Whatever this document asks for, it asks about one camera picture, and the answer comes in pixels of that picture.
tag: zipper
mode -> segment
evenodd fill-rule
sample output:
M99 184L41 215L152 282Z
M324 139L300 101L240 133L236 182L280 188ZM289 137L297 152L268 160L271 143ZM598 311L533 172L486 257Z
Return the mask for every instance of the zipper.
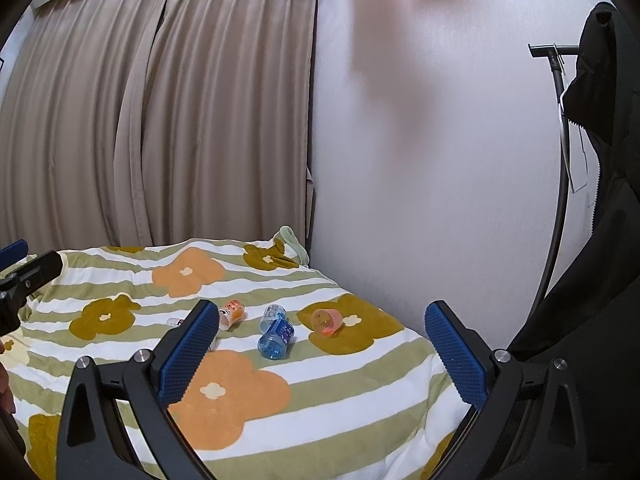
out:
M584 130L584 133L587 133L587 129L582 126L581 124L578 124L574 121L572 121L571 119L569 119L568 117L564 116L564 118L569 121L570 124L573 124L575 126L577 126L578 128L582 128ZM598 207L598 195L600 194L600 181L602 179L602 171L600 170L600 168L602 167L602 163L600 161L600 154L598 153L598 150L595 149L593 143L591 142L591 139L589 139L589 136L587 136L587 140L589 141L591 147L593 148L593 151L596 154L596 158L598 159L598 185L596 186L596 197L593 200L593 212L591 212L591 235L593 235L593 228L594 225L593 223L595 222L596 219L596 208Z

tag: beige curtain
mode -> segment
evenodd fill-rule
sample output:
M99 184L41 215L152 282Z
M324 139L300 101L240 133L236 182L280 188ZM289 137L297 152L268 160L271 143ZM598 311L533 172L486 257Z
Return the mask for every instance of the beige curtain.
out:
M54 0L0 113L0 242L305 238L316 0Z
M144 185L134 186L136 225L149 231L128 244L262 240L283 224L304 240L315 6L167 1L145 89Z
M0 112L3 246L119 243L116 128L133 60L164 1L53 0L39 10Z

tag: striped blanket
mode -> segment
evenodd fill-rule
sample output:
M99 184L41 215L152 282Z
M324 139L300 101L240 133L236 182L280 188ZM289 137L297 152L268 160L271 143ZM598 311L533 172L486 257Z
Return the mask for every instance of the striped blanket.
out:
M128 360L154 348L168 319L184 318L201 298L246 307L169 407L220 480L426 479L468 408L429 341L309 268L288 228L249 244L191 239L61 255L62 274L30 298L0 356L27 459L42 480L55 478L74 362ZM295 327L281 361L256 349L271 303ZM331 337L310 330L311 313L327 307L344 318ZM130 407L120 411L143 466L163 478Z

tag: orange flower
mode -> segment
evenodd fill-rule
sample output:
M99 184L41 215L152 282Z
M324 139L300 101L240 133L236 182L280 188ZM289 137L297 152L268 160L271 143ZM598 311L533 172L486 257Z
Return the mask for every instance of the orange flower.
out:
M233 350L208 352L184 397L169 406L193 449L223 449L233 444L244 423L274 415L289 404L287 381Z
M151 281L169 290L171 298L196 294L203 285L218 282L225 268L197 247L189 247L176 256L169 265L156 267Z

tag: white wall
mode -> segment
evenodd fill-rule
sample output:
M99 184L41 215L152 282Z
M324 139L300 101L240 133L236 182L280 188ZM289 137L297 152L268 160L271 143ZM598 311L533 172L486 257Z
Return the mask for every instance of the white wall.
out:
M320 0L311 264L414 330L444 299L490 346L508 344L558 195L553 79L527 43L577 44L599 1ZM556 278L590 235L590 145L589 158Z
M0 108L2 108L2 100L4 99L4 91L6 85L9 82L9 76L14 69L15 60L18 59L18 53L20 48L27 38L27 34L31 30L31 25L34 22L33 9L29 6L24 14L20 17L20 20L15 25L6 43L0 50L0 57L4 59L4 65L0 70Z

